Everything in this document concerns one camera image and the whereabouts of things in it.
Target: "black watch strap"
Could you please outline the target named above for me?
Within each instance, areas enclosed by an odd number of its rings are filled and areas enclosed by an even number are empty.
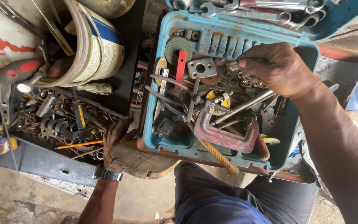
[[[102,167],[101,164],[98,164],[96,166],[95,172],[93,174],[94,179],[101,177],[101,178],[110,179],[113,181],[121,181],[122,176],[123,176],[123,173],[106,170],[105,168]]]

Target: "screwdriver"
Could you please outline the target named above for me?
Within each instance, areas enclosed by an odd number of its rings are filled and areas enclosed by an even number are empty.
[[[11,62],[0,69],[0,83],[16,84],[30,79],[44,64],[43,57]]]
[[[77,99],[76,88],[74,86],[73,86],[73,96],[74,96],[73,111],[76,117],[77,127],[78,129],[84,129],[86,125],[85,125],[85,120],[83,118],[82,106],[80,104],[80,100]]]

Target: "open-end wrench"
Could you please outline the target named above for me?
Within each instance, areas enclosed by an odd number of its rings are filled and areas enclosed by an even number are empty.
[[[207,12],[202,13],[201,15],[208,18],[214,15],[227,15],[227,16],[236,16],[236,17],[248,18],[248,19],[261,19],[267,21],[281,22],[283,24],[291,20],[291,13],[289,12],[281,12],[279,14],[273,14],[273,13],[264,13],[264,12],[250,12],[245,10],[227,10],[224,8],[216,7],[211,2],[203,3],[200,6],[200,8],[207,9]]]
[[[320,11],[324,5],[324,0],[233,0],[232,3],[225,5],[224,8],[233,10],[238,7],[259,7],[283,10],[304,10],[306,13],[314,13]]]

